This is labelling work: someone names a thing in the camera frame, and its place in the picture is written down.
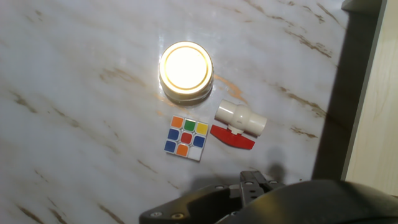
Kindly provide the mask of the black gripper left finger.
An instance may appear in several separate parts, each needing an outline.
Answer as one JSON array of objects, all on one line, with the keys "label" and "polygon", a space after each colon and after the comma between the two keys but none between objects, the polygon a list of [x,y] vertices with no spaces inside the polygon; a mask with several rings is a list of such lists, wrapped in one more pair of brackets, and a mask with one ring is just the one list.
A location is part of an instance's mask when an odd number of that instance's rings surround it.
[{"label": "black gripper left finger", "polygon": [[209,185],[139,216],[139,224],[217,223],[242,208],[238,185]]}]

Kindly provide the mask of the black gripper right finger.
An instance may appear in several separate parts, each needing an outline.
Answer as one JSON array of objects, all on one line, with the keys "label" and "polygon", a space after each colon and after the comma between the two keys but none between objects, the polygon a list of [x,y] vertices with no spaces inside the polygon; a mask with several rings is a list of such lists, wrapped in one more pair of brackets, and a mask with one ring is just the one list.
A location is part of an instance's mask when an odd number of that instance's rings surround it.
[{"label": "black gripper right finger", "polygon": [[242,171],[239,179],[242,206],[248,205],[263,194],[285,186],[277,180],[267,180],[259,171]]}]

